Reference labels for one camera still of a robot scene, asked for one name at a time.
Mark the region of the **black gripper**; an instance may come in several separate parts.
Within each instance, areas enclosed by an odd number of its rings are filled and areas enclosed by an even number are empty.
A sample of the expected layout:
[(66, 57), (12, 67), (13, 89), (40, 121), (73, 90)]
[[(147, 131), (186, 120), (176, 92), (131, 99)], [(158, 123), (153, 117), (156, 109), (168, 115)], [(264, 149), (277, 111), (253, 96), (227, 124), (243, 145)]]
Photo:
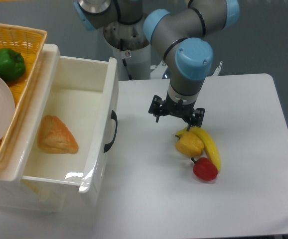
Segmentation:
[(191, 127), (201, 127), (205, 115), (205, 108), (194, 109), (195, 102), (184, 104), (184, 102), (175, 102), (170, 96), (163, 100), (160, 96), (154, 95), (148, 113), (155, 117), (155, 122), (159, 121), (161, 116), (174, 116), (187, 121), (187, 131)]

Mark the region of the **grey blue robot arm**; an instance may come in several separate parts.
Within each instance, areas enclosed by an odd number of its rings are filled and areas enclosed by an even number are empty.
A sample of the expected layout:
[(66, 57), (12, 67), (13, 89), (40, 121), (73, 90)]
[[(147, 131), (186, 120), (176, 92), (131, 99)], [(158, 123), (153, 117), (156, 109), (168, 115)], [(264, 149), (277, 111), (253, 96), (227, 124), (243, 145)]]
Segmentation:
[(145, 53), (151, 48), (159, 53), (170, 83), (165, 99), (154, 96), (150, 114), (181, 118), (189, 127), (202, 125), (205, 110), (194, 105), (213, 62), (204, 37), (238, 20), (238, 1), (191, 0), (176, 15), (165, 9), (145, 14), (140, 0), (76, 0), (74, 7), (87, 30), (102, 29), (123, 79), (148, 77), (150, 58)]

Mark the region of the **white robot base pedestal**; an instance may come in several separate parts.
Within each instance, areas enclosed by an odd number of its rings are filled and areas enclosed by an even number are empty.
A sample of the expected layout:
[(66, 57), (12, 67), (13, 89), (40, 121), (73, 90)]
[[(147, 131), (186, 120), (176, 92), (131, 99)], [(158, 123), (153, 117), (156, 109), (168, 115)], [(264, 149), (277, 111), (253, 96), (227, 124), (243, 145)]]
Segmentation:
[(151, 73), (151, 45), (146, 39), (144, 15), (132, 25), (112, 22), (103, 28), (104, 39), (117, 60), (120, 81), (148, 80)]

